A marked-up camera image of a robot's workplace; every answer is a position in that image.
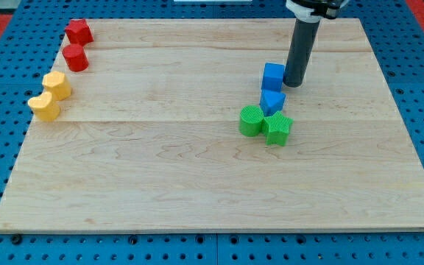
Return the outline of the robot arm end white black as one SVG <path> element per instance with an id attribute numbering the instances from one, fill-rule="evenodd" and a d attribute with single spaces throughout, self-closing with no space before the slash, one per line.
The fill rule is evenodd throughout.
<path id="1" fill-rule="evenodd" d="M 287 0 L 286 8 L 293 12 L 298 20 L 316 23 L 322 18 L 337 18 L 341 9 L 349 2 L 350 0 Z"/>

